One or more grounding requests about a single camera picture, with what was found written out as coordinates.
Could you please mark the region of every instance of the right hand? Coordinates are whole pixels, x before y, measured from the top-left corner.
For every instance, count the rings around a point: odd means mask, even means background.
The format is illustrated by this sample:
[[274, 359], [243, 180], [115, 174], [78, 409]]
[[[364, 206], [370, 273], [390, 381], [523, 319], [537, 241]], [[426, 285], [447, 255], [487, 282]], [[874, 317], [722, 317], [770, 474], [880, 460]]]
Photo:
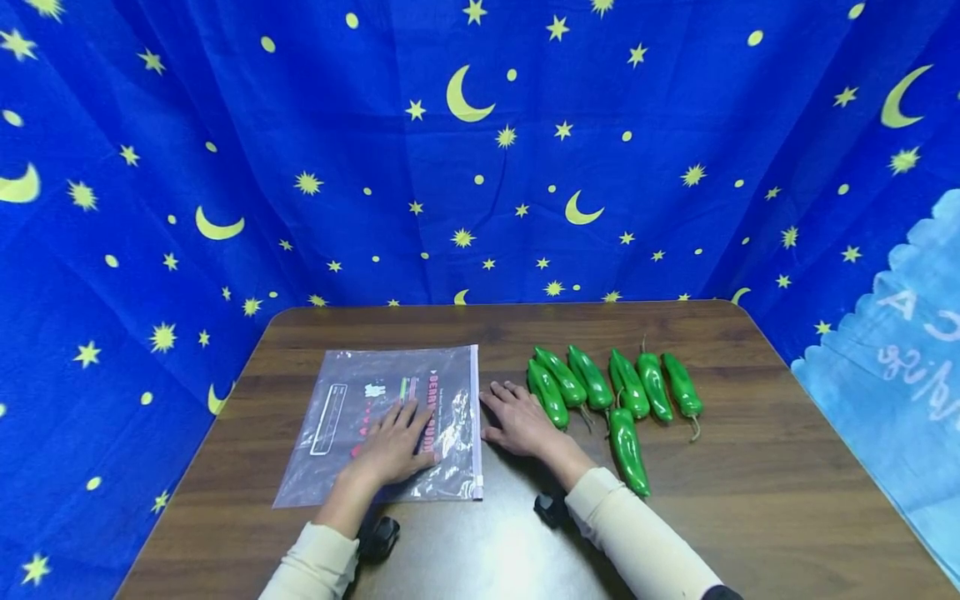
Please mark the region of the right hand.
[[509, 381], [490, 384], [480, 399], [493, 411], [500, 427], [484, 427], [481, 437], [517, 456], [542, 458], [548, 448], [566, 438], [543, 412], [540, 401], [522, 386]]

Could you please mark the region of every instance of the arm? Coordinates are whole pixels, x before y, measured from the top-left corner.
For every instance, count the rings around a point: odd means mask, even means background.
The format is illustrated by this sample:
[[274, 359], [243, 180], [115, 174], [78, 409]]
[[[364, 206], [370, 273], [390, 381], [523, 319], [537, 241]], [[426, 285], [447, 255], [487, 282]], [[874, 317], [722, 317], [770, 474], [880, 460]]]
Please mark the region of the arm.
[[481, 399], [501, 428], [487, 427], [484, 439], [547, 465], [568, 492], [566, 504], [580, 532], [607, 554], [634, 595], [700, 600], [709, 598], [712, 589], [723, 589], [720, 579], [669, 525], [554, 428], [535, 396], [510, 382], [506, 387], [494, 382], [491, 390]]
[[434, 454], [413, 454], [433, 410], [414, 417], [416, 401], [397, 404], [375, 423], [357, 458], [337, 475], [329, 498], [303, 527], [297, 543], [280, 561], [260, 600], [332, 600], [344, 595], [357, 565], [356, 539], [373, 497], [435, 465]]

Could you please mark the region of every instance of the clear plastic bag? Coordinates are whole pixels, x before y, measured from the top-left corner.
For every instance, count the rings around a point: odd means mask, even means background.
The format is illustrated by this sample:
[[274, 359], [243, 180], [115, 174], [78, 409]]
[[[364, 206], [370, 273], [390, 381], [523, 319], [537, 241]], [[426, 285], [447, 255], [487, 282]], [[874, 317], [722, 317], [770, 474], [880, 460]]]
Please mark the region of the clear plastic bag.
[[323, 504], [371, 423], [398, 399], [434, 405], [417, 452], [440, 462], [384, 488], [379, 502], [483, 496], [477, 346], [326, 353], [274, 508]]

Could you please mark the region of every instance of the yellow dot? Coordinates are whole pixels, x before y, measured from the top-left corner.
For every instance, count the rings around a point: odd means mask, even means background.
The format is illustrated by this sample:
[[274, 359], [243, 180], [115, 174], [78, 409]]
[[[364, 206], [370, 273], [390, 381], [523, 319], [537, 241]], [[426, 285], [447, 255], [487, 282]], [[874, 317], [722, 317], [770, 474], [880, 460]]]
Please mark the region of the yellow dot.
[[4, 110], [3, 119], [4, 121], [7, 121], [14, 127], [23, 127], [23, 119], [20, 118], [20, 115], [13, 112], [12, 110]]

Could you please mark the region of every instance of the green chili pepper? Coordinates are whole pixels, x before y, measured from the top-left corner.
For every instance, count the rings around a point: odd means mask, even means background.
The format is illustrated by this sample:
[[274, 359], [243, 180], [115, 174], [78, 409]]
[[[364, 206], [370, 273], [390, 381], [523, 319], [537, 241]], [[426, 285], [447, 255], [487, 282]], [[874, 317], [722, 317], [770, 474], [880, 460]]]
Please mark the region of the green chili pepper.
[[571, 345], [566, 351], [573, 374], [587, 389], [587, 406], [595, 411], [605, 411], [610, 408], [613, 404], [613, 394], [597, 366], [576, 346]]
[[643, 391], [650, 399], [654, 415], [663, 422], [673, 420], [673, 409], [670, 400], [666, 397], [666, 388], [663, 386], [663, 373], [660, 372], [660, 360], [653, 352], [643, 352], [636, 360], [636, 370], [640, 373], [643, 382]]
[[610, 354], [610, 381], [616, 397], [624, 408], [630, 409], [634, 419], [643, 419], [650, 414], [650, 402], [634, 366], [616, 348]]
[[615, 408], [610, 412], [610, 443], [627, 487], [640, 497], [650, 495], [647, 471], [643, 468], [643, 457], [640, 456], [640, 441], [636, 437], [634, 415], [630, 409]]
[[528, 360], [527, 384], [530, 386], [530, 391], [537, 395], [543, 412], [553, 422], [553, 426], [557, 429], [566, 429], [570, 424], [570, 414], [566, 412], [560, 386], [553, 380], [553, 375], [537, 364], [537, 361]]
[[669, 352], [664, 352], [661, 357], [667, 376], [670, 377], [670, 389], [673, 392], [673, 398], [677, 400], [677, 406], [680, 407], [680, 413], [688, 419], [693, 419], [693, 437], [690, 441], [696, 442], [700, 437], [700, 422], [697, 421], [697, 417], [704, 412], [704, 403], [697, 397], [693, 380], [690, 379], [690, 373], [686, 371], [683, 363]]
[[534, 346], [534, 354], [540, 366], [547, 369], [560, 384], [560, 395], [567, 407], [577, 408], [587, 400], [587, 390], [580, 385], [570, 367], [560, 360], [559, 356], [539, 346]]

